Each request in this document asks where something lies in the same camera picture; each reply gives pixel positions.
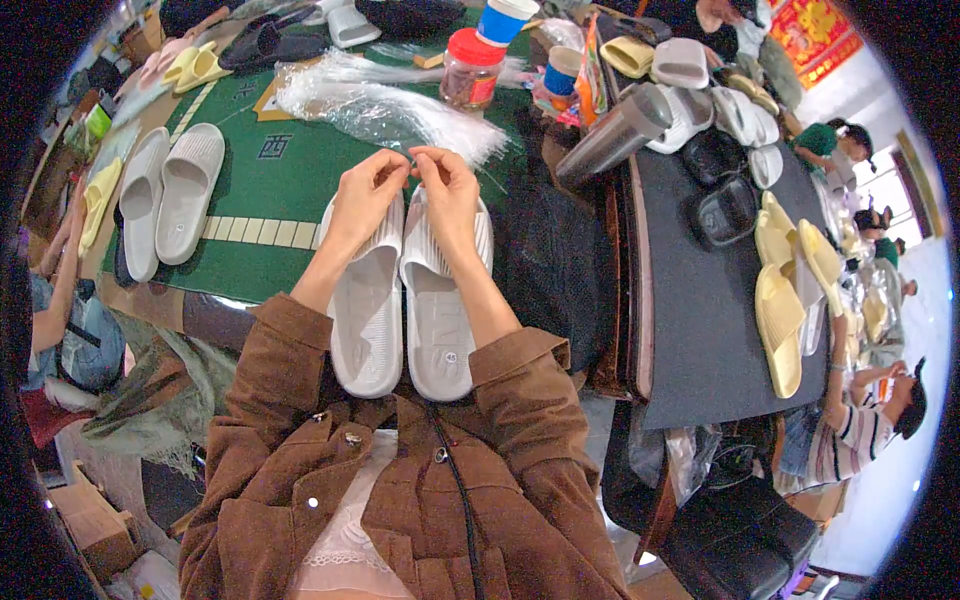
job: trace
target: pink slipper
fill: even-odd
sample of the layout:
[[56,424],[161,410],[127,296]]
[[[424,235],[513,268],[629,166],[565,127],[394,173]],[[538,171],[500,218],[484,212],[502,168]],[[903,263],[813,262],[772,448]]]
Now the pink slipper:
[[158,78],[167,72],[180,52],[193,45],[193,41],[193,36],[178,37],[170,40],[162,48],[151,54],[147,61],[143,63],[143,68],[140,71],[140,82],[137,87],[143,90],[153,85]]

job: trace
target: jacket sleeve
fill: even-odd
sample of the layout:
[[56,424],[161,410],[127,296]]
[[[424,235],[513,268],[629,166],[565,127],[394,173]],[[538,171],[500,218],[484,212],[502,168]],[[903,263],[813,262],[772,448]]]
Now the jacket sleeve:
[[[270,298],[252,312],[257,323],[227,393],[230,416],[214,418],[208,432],[206,494],[190,520],[180,552],[183,598],[220,597],[223,572],[217,519],[221,505],[241,497],[303,415],[319,412],[320,378],[332,320],[286,294]],[[277,498],[291,492],[273,490]]]
[[533,327],[508,334],[470,356],[477,406],[524,496],[629,598],[597,505],[599,471],[584,452],[587,418],[562,368],[568,361],[563,338]]

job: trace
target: green table mat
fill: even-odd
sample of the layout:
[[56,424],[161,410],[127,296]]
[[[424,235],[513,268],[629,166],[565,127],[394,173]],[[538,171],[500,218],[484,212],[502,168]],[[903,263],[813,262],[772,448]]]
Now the green table mat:
[[[479,14],[479,10],[468,10],[448,33],[422,45],[433,50],[433,54],[442,52],[449,33],[473,26]],[[529,48],[529,34],[523,33],[511,44],[509,54],[528,58]],[[369,49],[365,56],[384,64],[409,64]],[[340,175],[376,152],[378,147],[341,133],[325,122],[256,122],[253,105],[273,78],[273,71],[225,77],[212,87],[189,120],[189,125],[213,123],[227,142],[224,166],[207,214],[318,224],[337,190]],[[431,98],[438,97],[436,84],[406,88]],[[203,89],[201,86],[183,95],[167,121],[168,131],[176,131]],[[485,113],[488,120],[503,128],[516,142],[504,157],[489,161],[477,173],[480,193],[492,208],[508,202],[507,181],[512,173],[526,169],[526,156],[517,136],[516,114],[529,106],[528,91],[498,88],[493,105]],[[105,272],[113,272],[116,242],[114,232],[103,265]],[[175,267],[161,264],[154,281],[259,303],[277,292],[289,291],[312,256],[312,251],[300,248],[202,239],[184,264]]]

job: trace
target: gray thermos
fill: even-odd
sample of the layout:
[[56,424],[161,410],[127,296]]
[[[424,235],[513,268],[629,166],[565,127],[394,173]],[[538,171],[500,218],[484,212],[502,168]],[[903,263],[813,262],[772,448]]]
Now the gray thermos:
[[637,85],[557,164],[557,179],[563,187],[575,187],[616,166],[672,125],[663,92],[650,83]]

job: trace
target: black cap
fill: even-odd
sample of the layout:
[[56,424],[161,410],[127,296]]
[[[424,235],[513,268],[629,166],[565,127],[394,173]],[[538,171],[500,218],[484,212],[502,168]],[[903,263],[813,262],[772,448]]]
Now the black cap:
[[756,18],[756,0],[730,0],[730,6],[743,15],[748,21],[753,21],[760,29],[766,27],[764,23]]
[[920,379],[920,371],[924,369],[925,364],[926,357],[921,358],[917,367],[913,370],[913,376],[917,380],[913,384],[913,388],[910,389],[910,399],[913,400],[913,403],[903,409],[903,414],[900,415],[897,424],[894,425],[894,433],[903,434],[905,440],[909,440],[913,434],[917,433],[926,416],[926,390],[923,381]]

